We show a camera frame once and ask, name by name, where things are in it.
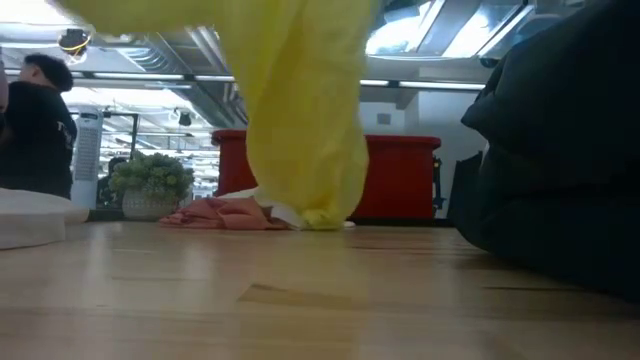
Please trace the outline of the yellow shirt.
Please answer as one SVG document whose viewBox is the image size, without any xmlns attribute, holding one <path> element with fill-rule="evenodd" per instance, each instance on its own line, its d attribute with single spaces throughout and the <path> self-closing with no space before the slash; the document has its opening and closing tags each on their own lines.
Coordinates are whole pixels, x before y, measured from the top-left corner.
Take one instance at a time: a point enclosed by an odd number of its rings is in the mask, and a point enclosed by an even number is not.
<svg viewBox="0 0 640 360">
<path fill-rule="evenodd" d="M 249 118 L 261 198 L 302 229 L 340 228 L 368 152 L 359 119 L 371 0 L 55 0 L 110 35 L 210 26 Z"/>
</svg>

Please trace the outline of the ceiling light tube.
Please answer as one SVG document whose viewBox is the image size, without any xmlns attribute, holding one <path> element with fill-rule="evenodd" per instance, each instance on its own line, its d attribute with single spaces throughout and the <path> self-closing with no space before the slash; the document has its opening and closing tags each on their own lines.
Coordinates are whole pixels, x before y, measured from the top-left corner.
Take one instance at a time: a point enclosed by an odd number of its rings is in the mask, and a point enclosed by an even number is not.
<svg viewBox="0 0 640 360">
<path fill-rule="evenodd" d="M 114 80 L 157 80 L 157 81 L 203 81 L 203 82 L 235 82 L 235 78 L 230 75 L 193 75 L 193 74 L 158 74 L 158 73 L 112 73 L 94 72 L 84 75 L 88 78 L 91 75 L 97 79 Z"/>
<path fill-rule="evenodd" d="M 364 87 L 404 88 L 414 90 L 451 90 L 451 91 L 481 91 L 484 84 L 455 83 L 455 82 L 429 82 L 429 81 L 400 81 L 400 80 L 361 80 Z"/>
</svg>

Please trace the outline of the red plastic laundry basket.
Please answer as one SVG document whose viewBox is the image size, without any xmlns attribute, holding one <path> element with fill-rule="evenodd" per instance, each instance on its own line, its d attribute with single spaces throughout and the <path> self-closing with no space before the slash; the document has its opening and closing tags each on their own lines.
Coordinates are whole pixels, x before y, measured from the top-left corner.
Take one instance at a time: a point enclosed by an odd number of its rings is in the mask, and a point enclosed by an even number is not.
<svg viewBox="0 0 640 360">
<path fill-rule="evenodd" d="M 244 130 L 216 130 L 219 147 L 218 195 L 251 189 L 257 182 L 246 154 Z M 434 219 L 435 137 L 368 135 L 369 168 L 356 222 L 428 222 Z"/>
</svg>

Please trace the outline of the green succulent plant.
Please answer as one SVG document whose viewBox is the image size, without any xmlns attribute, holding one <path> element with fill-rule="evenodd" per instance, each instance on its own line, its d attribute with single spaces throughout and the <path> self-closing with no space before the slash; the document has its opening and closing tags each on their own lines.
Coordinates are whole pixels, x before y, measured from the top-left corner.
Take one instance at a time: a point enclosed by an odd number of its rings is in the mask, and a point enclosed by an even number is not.
<svg viewBox="0 0 640 360">
<path fill-rule="evenodd" d="M 174 157 L 140 152 L 118 164 L 109 181 L 110 189 L 122 200 L 124 218 L 157 221 L 171 215 L 191 194 L 193 170 Z"/>
</svg>

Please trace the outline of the pink garment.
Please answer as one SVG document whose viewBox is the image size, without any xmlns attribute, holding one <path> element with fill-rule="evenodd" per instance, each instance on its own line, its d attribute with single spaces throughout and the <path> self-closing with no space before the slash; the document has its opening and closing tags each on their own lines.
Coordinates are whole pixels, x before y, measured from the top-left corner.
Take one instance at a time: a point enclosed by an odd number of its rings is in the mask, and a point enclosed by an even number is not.
<svg viewBox="0 0 640 360">
<path fill-rule="evenodd" d="M 239 231 L 285 230 L 289 225 L 271 216 L 253 198 L 203 198 L 159 220 L 163 226 Z"/>
</svg>

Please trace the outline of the white garment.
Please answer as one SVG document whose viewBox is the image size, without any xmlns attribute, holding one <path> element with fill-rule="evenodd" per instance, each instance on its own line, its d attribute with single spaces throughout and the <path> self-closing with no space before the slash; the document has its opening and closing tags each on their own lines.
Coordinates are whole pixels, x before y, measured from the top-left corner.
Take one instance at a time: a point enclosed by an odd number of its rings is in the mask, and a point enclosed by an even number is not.
<svg viewBox="0 0 640 360">
<path fill-rule="evenodd" d="M 259 187 L 215 198 L 217 215 L 228 230 L 310 230 L 291 207 L 267 198 Z"/>
</svg>

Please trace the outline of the silver ceiling duct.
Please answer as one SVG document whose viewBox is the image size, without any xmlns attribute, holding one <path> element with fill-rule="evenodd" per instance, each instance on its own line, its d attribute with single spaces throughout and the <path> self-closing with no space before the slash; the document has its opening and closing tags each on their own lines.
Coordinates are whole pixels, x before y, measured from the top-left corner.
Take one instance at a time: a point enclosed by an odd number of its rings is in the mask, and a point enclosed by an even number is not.
<svg viewBox="0 0 640 360">
<path fill-rule="evenodd" d="M 185 86 L 175 91 L 190 101 L 212 126 L 244 128 L 248 124 L 244 100 L 233 84 L 213 28 L 186 27 L 174 32 L 121 37 L 100 34 L 96 43 L 121 52 L 144 72 L 184 75 Z"/>
</svg>

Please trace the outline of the white tower fan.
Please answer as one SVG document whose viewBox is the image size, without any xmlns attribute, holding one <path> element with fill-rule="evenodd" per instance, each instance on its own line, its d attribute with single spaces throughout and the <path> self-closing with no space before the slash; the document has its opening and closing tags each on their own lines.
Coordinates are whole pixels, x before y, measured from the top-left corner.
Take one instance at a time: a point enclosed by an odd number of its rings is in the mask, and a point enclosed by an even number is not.
<svg viewBox="0 0 640 360">
<path fill-rule="evenodd" d="M 104 117 L 95 106 L 78 106 L 76 113 L 78 134 L 72 163 L 71 201 L 95 209 Z"/>
</svg>

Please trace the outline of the black background frame rig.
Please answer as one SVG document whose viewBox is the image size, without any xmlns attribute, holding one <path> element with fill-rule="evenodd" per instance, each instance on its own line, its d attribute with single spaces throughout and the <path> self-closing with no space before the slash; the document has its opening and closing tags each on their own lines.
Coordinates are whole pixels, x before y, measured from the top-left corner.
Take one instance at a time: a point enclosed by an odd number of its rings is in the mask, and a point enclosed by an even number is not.
<svg viewBox="0 0 640 360">
<path fill-rule="evenodd" d="M 103 115 L 103 119 L 104 120 L 112 118 L 112 117 L 120 117 L 120 118 L 129 118 L 132 121 L 131 129 L 129 131 L 107 130 L 106 134 L 107 135 L 111 135 L 111 136 L 124 136 L 124 135 L 127 135 L 130 138 L 130 141 L 129 141 L 129 145 L 130 145 L 129 157 L 131 159 L 133 159 L 134 158 L 134 153 L 136 151 L 136 144 L 137 144 L 137 139 L 138 139 L 140 115 L 138 113 L 118 112 L 118 111 L 111 111 L 111 110 L 103 111 L 102 115 Z"/>
</svg>

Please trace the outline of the black t-shirt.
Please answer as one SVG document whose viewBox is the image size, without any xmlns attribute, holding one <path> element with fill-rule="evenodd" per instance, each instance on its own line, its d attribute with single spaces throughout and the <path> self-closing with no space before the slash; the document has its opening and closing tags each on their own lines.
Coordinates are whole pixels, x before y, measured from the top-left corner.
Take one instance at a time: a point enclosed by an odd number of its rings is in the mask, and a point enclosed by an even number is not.
<svg viewBox="0 0 640 360">
<path fill-rule="evenodd" d="M 514 46 L 462 122 L 538 166 L 640 160 L 640 0 L 602 0 Z"/>
</svg>

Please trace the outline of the black knit sweater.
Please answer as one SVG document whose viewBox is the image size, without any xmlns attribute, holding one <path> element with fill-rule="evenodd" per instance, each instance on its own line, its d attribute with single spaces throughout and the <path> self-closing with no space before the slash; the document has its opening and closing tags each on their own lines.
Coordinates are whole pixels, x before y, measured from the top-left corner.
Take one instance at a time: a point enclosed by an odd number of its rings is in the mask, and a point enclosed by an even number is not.
<svg viewBox="0 0 640 360">
<path fill-rule="evenodd" d="M 566 164 L 556 168 L 491 144 L 482 159 L 476 199 L 485 211 L 516 200 L 612 200 L 640 204 L 640 164 L 615 174 L 598 170 L 585 178 L 570 173 Z"/>
</svg>

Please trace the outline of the white Houston tote bag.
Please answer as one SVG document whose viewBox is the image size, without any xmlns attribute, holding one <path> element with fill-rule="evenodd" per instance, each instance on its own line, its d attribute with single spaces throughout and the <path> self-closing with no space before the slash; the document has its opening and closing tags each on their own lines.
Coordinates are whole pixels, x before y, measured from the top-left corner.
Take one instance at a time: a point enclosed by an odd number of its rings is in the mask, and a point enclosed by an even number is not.
<svg viewBox="0 0 640 360">
<path fill-rule="evenodd" d="M 0 250 L 65 241 L 67 226 L 86 222 L 89 213 L 62 197 L 0 188 Z"/>
</svg>

